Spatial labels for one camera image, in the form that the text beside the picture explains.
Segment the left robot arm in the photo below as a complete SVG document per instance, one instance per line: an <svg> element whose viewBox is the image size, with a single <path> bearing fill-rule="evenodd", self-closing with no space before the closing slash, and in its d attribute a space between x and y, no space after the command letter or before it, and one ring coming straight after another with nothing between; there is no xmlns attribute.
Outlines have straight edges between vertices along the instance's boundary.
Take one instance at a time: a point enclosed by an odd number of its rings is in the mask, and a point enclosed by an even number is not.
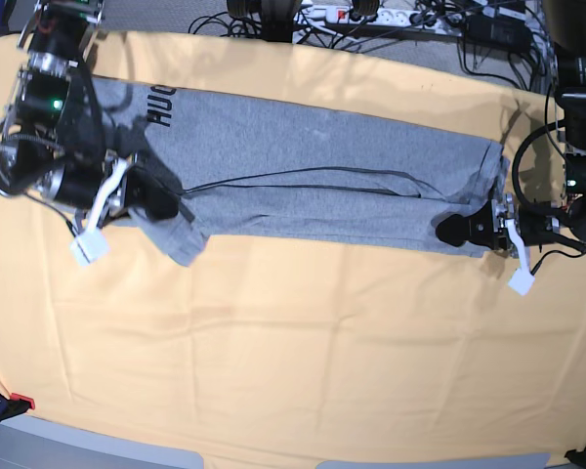
<svg viewBox="0 0 586 469"><path fill-rule="evenodd" d="M514 193L490 198L469 216L452 214L436 228L448 245L522 251L554 244L586 254L586 1L544 1L546 60L551 82L546 97L555 115L521 143L511 168ZM561 203L527 198L520 183L526 151L545 137L564 163Z"/></svg>

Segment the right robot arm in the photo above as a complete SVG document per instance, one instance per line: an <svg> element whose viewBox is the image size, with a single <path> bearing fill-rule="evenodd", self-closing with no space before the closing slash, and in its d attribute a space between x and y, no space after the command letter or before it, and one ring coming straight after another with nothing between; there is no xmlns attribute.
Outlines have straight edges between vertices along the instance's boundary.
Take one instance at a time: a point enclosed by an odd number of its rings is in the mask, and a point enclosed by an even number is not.
<svg viewBox="0 0 586 469"><path fill-rule="evenodd" d="M21 32L27 60L0 120L0 194L58 212L76 235L140 212L151 223L190 219L179 183L155 158L146 130L167 119L176 91L119 90L87 57L101 1L39 1Z"/></svg>

